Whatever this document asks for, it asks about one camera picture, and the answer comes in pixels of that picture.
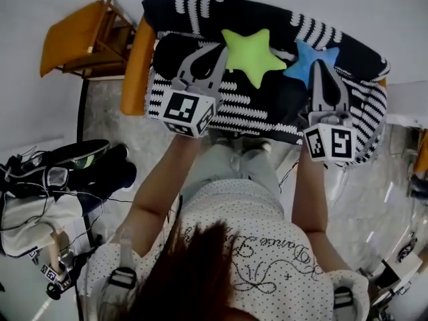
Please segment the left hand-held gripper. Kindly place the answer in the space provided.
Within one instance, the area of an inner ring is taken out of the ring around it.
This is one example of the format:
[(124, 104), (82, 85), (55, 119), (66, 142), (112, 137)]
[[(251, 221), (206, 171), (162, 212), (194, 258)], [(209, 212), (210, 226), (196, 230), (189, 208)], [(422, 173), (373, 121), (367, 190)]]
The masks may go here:
[(218, 90), (227, 58), (227, 47), (207, 45), (183, 60), (161, 102), (161, 122), (171, 132), (191, 138), (205, 135), (221, 101)]

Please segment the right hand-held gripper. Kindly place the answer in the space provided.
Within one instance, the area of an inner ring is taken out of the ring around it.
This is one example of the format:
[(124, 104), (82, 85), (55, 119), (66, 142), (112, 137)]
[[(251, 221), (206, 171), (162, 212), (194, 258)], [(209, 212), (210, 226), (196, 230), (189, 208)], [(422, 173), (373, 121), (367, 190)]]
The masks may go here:
[(310, 126), (304, 130), (304, 139), (312, 161), (353, 161), (356, 129), (348, 112), (349, 94), (342, 79), (332, 66), (316, 60), (308, 87), (312, 93), (312, 112), (308, 115)]

